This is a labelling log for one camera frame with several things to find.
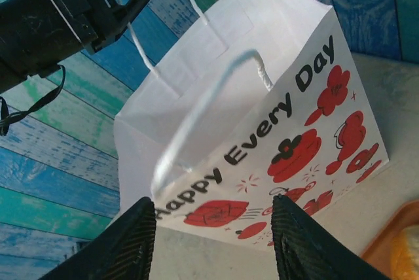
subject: orange plate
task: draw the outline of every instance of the orange plate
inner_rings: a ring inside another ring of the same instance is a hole
[[[406,203],[387,222],[363,251],[361,257],[370,265],[390,277],[391,242],[401,230],[419,224],[419,200]]]

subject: black cable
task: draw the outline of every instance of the black cable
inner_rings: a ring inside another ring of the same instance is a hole
[[[12,114],[9,114],[9,109],[7,108],[6,100],[0,97],[1,101],[1,110],[0,110],[0,136],[6,136],[7,132],[9,131],[10,125],[13,123],[17,123],[27,117],[29,114],[42,109],[50,102],[54,101],[64,87],[65,82],[65,67],[63,65],[59,65],[61,70],[63,71],[63,79],[61,84],[43,96],[40,100],[35,102],[32,107],[29,108],[27,111],[18,111]]]

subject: black object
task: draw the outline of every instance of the black object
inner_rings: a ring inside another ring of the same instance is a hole
[[[57,63],[117,41],[149,0],[8,0],[0,4],[0,94],[27,76],[47,77]]]
[[[65,83],[65,67],[62,65],[59,65],[61,67],[61,70],[63,71],[63,79],[61,81],[61,84],[51,90],[49,93],[47,93],[45,96],[43,96],[40,100],[35,102],[35,104],[30,107],[26,111],[18,111],[12,114],[9,114],[9,109],[7,107],[6,100],[4,100],[2,97],[0,97],[0,103],[1,103],[1,110],[0,110],[0,136],[6,136],[9,132],[9,127],[11,124],[19,122],[23,120],[25,117],[27,117],[29,114],[38,111],[39,109],[42,109],[46,105],[48,105],[50,102],[54,101],[60,92],[62,91]]]
[[[141,198],[95,240],[40,280],[148,280],[155,207]]]
[[[286,196],[275,196],[272,232],[281,280],[389,280]]]

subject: white paper bag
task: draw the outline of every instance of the white paper bag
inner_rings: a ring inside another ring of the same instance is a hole
[[[220,0],[186,32],[115,118],[121,211],[150,196],[156,164],[202,94],[240,66],[188,138],[156,200],[160,226],[269,250],[272,195],[313,215],[387,161],[331,7],[316,0]]]

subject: blue wooden wall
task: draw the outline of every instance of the blue wooden wall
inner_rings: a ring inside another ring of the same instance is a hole
[[[197,0],[208,9],[216,0]],[[334,5],[353,51],[419,62],[418,0]],[[188,0],[151,0],[133,23],[156,64],[197,19]],[[129,36],[63,61],[64,91],[0,138],[0,279],[36,279],[95,238],[119,209],[113,118],[148,70]],[[25,110],[60,82],[38,77],[3,94]]]

